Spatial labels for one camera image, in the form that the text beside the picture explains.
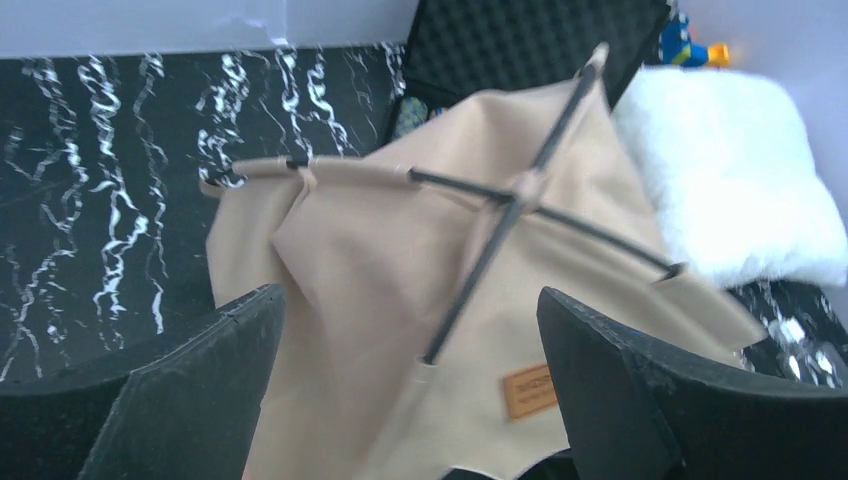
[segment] black marble floor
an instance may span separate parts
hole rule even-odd
[[[0,382],[209,312],[198,174],[368,153],[400,63],[395,45],[0,61]]]

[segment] black rod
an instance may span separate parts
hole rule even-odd
[[[574,112],[577,110],[577,107],[580,105],[583,98],[589,93],[589,89],[594,84],[596,76],[597,70],[594,65],[589,64],[586,68],[584,68],[583,75],[580,77],[580,80],[578,80],[574,93],[568,99],[565,108],[554,123],[551,132],[548,134],[547,139],[545,139],[545,143],[536,155],[531,168],[543,171],[550,162],[554,151],[556,150],[557,144],[574,118]],[[492,236],[489,237],[486,245],[483,246],[480,257],[471,269],[468,278],[465,279],[462,287],[460,287],[459,293],[445,314],[445,318],[439,326],[436,335],[430,341],[430,345],[423,358],[425,364],[435,364],[448,336],[450,336],[451,330],[453,330],[453,327],[456,325],[457,319],[468,304],[471,294],[474,292],[477,284],[480,283],[480,279],[489,267],[492,258],[498,250],[500,250],[501,245],[503,245],[503,242],[506,240],[507,234],[518,222],[518,219],[521,218],[525,208],[525,203],[515,197],[506,204],[506,211],[498,221],[497,226],[492,232]]]
[[[414,172],[411,170],[410,178],[416,182],[432,183],[439,186],[455,188],[464,193],[477,195],[479,197],[486,198],[499,204],[508,203],[514,198],[513,195],[506,190],[497,190],[489,188],[485,185],[477,185],[474,183],[466,182],[464,180],[421,172],[420,170],[415,170]],[[580,220],[579,218],[571,215],[570,213],[545,206],[540,206],[533,213],[539,214],[542,217],[552,220],[554,222],[564,224],[585,235],[589,235],[615,248],[630,253],[631,255],[634,255],[644,260],[645,262],[656,266],[666,274],[675,274],[679,271],[679,268],[676,264],[669,263],[668,261],[663,260],[661,257],[658,257],[648,252],[647,250],[644,250],[642,247],[639,247],[619,237],[617,234],[606,231],[601,227],[596,227],[588,222]]]

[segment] white wall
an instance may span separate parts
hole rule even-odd
[[[0,58],[406,40],[417,0],[6,0]]]
[[[699,41],[728,43],[734,67],[769,75],[789,90],[807,123],[819,176],[848,223],[848,2],[680,0],[680,7]],[[848,291],[827,293],[848,323]]]

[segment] white marble veining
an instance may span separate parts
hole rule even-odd
[[[136,119],[136,133],[144,145],[147,155],[147,169],[150,175],[149,194],[156,199],[156,211],[152,212],[152,224],[148,225],[147,235],[153,239],[153,249],[147,254],[144,276],[155,289],[150,303],[150,314],[156,322],[156,333],[165,331],[165,319],[162,315],[162,295],[165,293],[165,281],[168,279],[168,268],[165,265],[165,245],[162,243],[162,232],[165,229],[162,217],[168,208],[166,201],[167,187],[162,180],[161,172],[168,166],[168,155],[156,144],[153,130],[144,118],[144,102],[153,94],[157,80],[165,77],[165,66],[161,55],[148,54],[141,59],[138,74],[144,79],[138,96],[133,102],[133,115]]]
[[[141,235],[147,233],[150,223],[127,191],[127,180],[113,149],[115,127],[112,119],[122,107],[115,92],[118,83],[115,70],[112,62],[104,65],[97,57],[89,57],[88,62],[81,64],[77,70],[80,82],[91,93],[89,113],[97,126],[100,147],[97,163],[103,178],[90,192],[109,196],[109,220],[105,225],[109,238],[100,249],[102,287],[91,299],[100,323],[98,334],[107,350],[124,348],[124,337],[115,325],[121,312],[126,311],[120,301],[120,287],[125,274],[124,255],[135,246]]]
[[[163,333],[183,315],[167,304],[191,299],[169,291],[195,279],[175,277],[166,262],[187,248],[168,236],[182,228],[167,220],[169,193],[196,183],[169,171],[188,162],[204,178],[239,158],[363,155],[402,88],[399,46],[206,55],[35,58],[12,72],[38,98],[15,112],[35,123],[0,111],[9,125],[0,129],[0,174],[23,192],[0,191],[0,221],[32,222],[0,238],[0,382],[125,348],[135,332]],[[385,79],[380,90],[375,79]],[[184,103],[164,104],[162,94]],[[335,99],[358,107],[340,110]],[[192,272],[203,272],[205,232],[192,234],[185,254]]]
[[[778,349],[775,367],[786,378],[842,388],[848,378],[845,330],[821,291],[761,280],[731,293],[762,322]],[[752,371],[757,368],[746,362]]]

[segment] white fluffy pillow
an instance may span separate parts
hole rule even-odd
[[[848,240],[795,104],[775,82],[645,67],[613,112],[669,254],[719,287],[843,286]]]

